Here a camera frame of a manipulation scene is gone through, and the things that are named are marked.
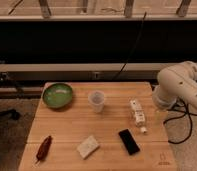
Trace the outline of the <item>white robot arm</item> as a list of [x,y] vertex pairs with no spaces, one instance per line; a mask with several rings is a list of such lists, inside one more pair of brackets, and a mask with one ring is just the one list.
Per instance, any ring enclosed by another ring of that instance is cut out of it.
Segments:
[[185,61],[162,69],[157,74],[158,85],[152,93],[160,109],[171,108],[178,98],[197,109],[197,64]]

